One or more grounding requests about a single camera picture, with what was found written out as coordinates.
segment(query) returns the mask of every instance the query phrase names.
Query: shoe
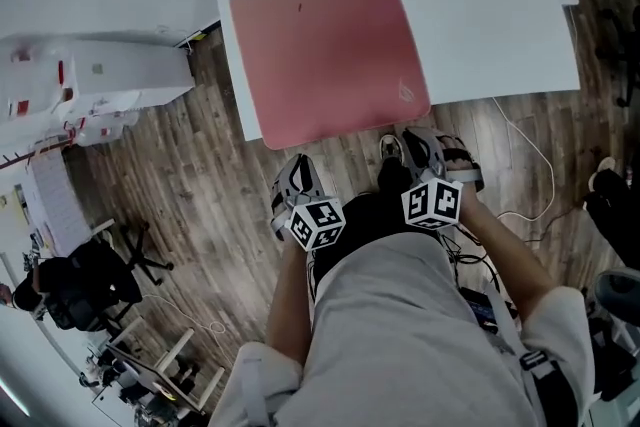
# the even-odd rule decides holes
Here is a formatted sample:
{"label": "shoe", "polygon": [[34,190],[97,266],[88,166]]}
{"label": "shoe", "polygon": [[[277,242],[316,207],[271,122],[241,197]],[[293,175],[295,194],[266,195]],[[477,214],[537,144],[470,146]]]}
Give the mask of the shoe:
{"label": "shoe", "polygon": [[600,164],[598,164],[598,170],[589,177],[588,185],[589,185],[590,192],[593,192],[593,181],[596,179],[596,175],[606,169],[610,171],[615,171],[616,159],[614,159],[613,157],[605,157],[600,161]]}
{"label": "shoe", "polygon": [[383,135],[380,139],[380,158],[382,162],[396,158],[404,165],[404,151],[402,151],[402,145],[395,135]]}

